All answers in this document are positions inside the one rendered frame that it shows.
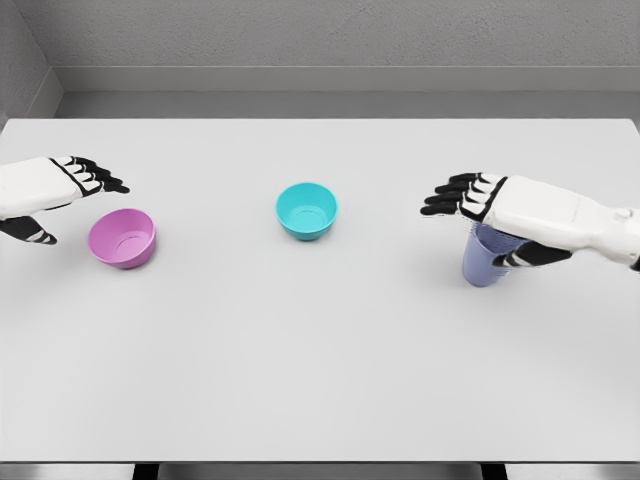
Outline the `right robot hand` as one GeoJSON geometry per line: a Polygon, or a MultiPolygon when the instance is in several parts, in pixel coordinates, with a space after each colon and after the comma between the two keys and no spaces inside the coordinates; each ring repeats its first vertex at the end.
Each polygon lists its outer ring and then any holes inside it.
{"type": "Polygon", "coordinates": [[[525,242],[498,255],[498,268],[537,267],[569,259],[589,246],[578,222],[583,197],[523,176],[464,173],[424,200],[424,216],[460,214],[525,242]]]}

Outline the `teal bowl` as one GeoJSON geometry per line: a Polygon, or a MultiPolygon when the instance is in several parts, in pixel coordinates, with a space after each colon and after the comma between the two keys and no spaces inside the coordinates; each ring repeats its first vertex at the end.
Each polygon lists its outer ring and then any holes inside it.
{"type": "Polygon", "coordinates": [[[283,229],[300,241],[314,241],[329,232],[338,202],[327,187],[302,182],[288,186],[277,197],[276,217],[283,229]]]}

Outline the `lavender cup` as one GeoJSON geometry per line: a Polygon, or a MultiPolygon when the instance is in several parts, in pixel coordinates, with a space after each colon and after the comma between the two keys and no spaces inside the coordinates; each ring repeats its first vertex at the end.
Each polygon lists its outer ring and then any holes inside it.
{"type": "Polygon", "coordinates": [[[513,237],[483,223],[475,223],[469,234],[462,261],[464,278],[473,286],[488,287],[507,276],[512,267],[496,267],[496,257],[506,255],[528,239],[513,237]]]}

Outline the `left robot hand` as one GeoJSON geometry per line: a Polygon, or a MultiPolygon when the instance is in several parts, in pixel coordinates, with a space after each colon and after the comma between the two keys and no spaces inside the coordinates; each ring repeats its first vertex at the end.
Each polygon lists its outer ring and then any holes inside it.
{"type": "Polygon", "coordinates": [[[0,233],[26,243],[57,238],[34,215],[101,192],[127,194],[124,182],[95,161],[78,156],[36,157],[0,166],[0,233]]]}

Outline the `pink bowl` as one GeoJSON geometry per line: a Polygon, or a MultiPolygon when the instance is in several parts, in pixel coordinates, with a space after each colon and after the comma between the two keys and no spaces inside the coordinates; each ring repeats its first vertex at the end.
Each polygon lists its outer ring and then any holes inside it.
{"type": "Polygon", "coordinates": [[[145,264],[154,253],[156,226],[142,210],[114,210],[92,225],[87,243],[97,260],[114,268],[133,269],[145,264]]]}

